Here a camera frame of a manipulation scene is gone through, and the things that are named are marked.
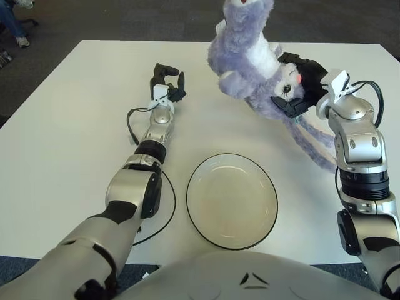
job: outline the purple plush toy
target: purple plush toy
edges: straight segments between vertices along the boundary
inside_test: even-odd
[[[280,63],[282,49],[277,44],[269,44],[263,35],[273,6],[273,0],[225,0],[226,23],[220,23],[217,29],[209,48],[208,63],[219,76],[222,92],[245,99],[266,118],[282,120],[311,159],[334,172],[336,165],[332,156],[322,154],[299,127],[328,148],[333,146],[333,137],[316,129],[302,116],[297,122],[288,118],[271,100],[273,96],[287,101],[304,96],[296,65]]]

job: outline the jeans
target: jeans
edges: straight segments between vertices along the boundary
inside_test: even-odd
[[[14,3],[10,0],[0,0],[0,22],[2,22],[16,38],[26,36],[26,33],[15,18],[13,12]]]

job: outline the white table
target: white table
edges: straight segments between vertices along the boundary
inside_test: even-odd
[[[149,101],[149,80],[160,62],[186,73],[187,98],[176,106],[176,128],[164,170],[177,194],[172,223],[134,249],[128,263],[169,264],[216,247],[194,229],[186,186],[196,166],[218,153],[242,154],[262,166],[279,198],[272,233],[252,251],[308,264],[352,263],[341,247],[342,209],[332,174],[317,167],[286,128],[257,117],[243,101],[218,90],[208,68],[208,43],[82,41],[0,130],[0,255],[41,258],[88,216],[104,209],[110,179],[134,151],[126,128],[130,108]],[[400,195],[398,130],[400,64],[377,45],[284,44],[325,68],[346,69],[353,81],[375,80],[386,99],[381,126],[391,189]],[[377,105],[372,89],[359,95]],[[148,117],[137,115],[143,133]],[[156,219],[168,218],[166,196]]]

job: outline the wire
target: wire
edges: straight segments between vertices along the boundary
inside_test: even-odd
[[[375,82],[375,81],[366,81],[366,80],[362,80],[362,81],[357,81],[355,83],[353,83],[353,86],[357,86],[361,84],[360,87],[358,87],[357,89],[355,89],[354,91],[346,94],[346,95],[352,95],[355,92],[359,91],[360,89],[362,89],[365,85],[369,84],[374,90],[375,93],[377,95],[377,98],[379,100],[379,111],[376,117],[376,121],[375,121],[375,127],[378,128],[383,120],[383,113],[384,113],[384,99],[383,99],[383,93],[381,88],[379,87],[379,85]],[[339,173],[339,166],[336,167],[336,172],[335,172],[335,185],[336,185],[336,191],[337,191],[337,195],[340,198],[340,191],[339,191],[339,186],[338,186],[338,173]]]
[[[167,222],[159,231],[157,231],[157,232],[155,232],[154,234],[150,235],[150,236],[147,237],[146,239],[143,239],[142,241],[135,242],[135,243],[132,245],[132,247],[137,246],[137,245],[140,245],[140,244],[142,244],[142,243],[144,243],[144,242],[147,242],[148,240],[152,239],[154,236],[157,236],[159,233],[161,233],[164,229],[167,228],[167,226],[168,226],[169,223],[172,221],[172,219],[173,219],[173,217],[174,217],[174,215],[175,215],[175,210],[176,210],[176,194],[175,194],[175,189],[174,189],[174,186],[173,186],[171,180],[168,178],[167,174],[166,174],[164,171],[163,171],[162,173],[164,174],[164,176],[165,176],[166,179],[168,180],[169,185],[171,186],[171,189],[172,189],[172,193],[174,194],[174,209],[172,210],[171,217],[169,218],[168,222]]]
[[[344,90],[347,88],[348,84],[350,83],[350,74],[347,74],[347,79],[344,82],[343,88],[342,88],[342,92],[344,92]]]
[[[339,196],[339,199],[340,199],[340,190],[339,190],[339,186],[338,186],[338,172],[339,172],[339,166],[336,167],[336,172],[335,172],[335,186],[336,186],[337,195]]]
[[[139,140],[138,140],[138,138],[136,137],[136,135],[133,133],[133,130],[132,130],[132,127],[131,127],[131,123],[130,123],[131,116],[133,115],[133,113],[134,113],[135,111],[139,111],[140,113],[146,113],[146,112],[152,111],[153,109],[156,109],[159,105],[160,105],[160,104],[157,104],[156,106],[154,106],[154,107],[151,108],[151,109],[147,109],[147,108],[145,108],[145,107],[134,108],[134,109],[131,109],[131,110],[128,112],[128,114],[126,115],[126,124],[127,124],[127,128],[128,128],[129,133],[131,134],[131,136],[132,136],[132,138],[133,138],[133,141],[134,141],[134,143],[135,143],[136,145],[139,145]]]

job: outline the floor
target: floor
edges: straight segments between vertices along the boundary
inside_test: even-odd
[[[0,70],[0,114],[10,116],[82,39],[210,41],[223,18],[224,0],[37,0],[32,10],[17,7],[28,49],[17,48],[6,31],[0,47],[15,60]],[[265,35],[270,41],[382,44],[400,56],[398,0],[276,0]],[[0,257],[0,285],[36,261]],[[320,266],[373,288],[360,264]],[[154,266],[127,266],[122,289]]]

